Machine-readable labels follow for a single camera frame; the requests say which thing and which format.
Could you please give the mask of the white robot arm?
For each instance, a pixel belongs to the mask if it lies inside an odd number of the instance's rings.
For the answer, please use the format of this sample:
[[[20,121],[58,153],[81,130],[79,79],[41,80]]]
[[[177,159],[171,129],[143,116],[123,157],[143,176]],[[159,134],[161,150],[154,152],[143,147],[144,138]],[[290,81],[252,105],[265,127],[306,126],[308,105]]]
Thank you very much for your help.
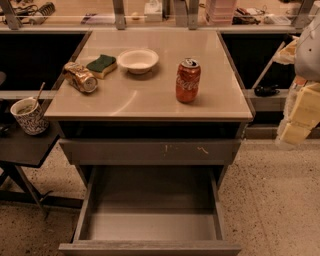
[[[282,149],[302,143],[320,123],[320,15],[297,40],[294,68],[296,77],[277,130],[276,143]]]

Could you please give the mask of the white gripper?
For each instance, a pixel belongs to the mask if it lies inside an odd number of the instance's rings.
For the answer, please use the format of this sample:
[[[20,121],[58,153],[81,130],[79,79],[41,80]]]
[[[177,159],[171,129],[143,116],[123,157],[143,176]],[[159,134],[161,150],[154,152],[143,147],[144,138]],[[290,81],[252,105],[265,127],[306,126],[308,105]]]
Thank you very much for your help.
[[[307,83],[296,75],[284,107],[279,140],[288,145],[302,143],[320,123],[320,83]]]

